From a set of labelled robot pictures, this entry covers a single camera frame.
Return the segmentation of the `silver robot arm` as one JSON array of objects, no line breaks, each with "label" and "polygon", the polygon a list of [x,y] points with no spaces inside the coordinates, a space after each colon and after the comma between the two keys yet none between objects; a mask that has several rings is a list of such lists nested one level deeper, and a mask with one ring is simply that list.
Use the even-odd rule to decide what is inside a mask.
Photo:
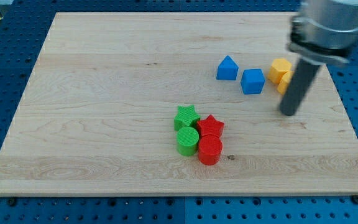
[{"label": "silver robot arm", "polygon": [[345,66],[358,40],[358,0],[305,0],[291,18],[289,51],[312,64]]}]

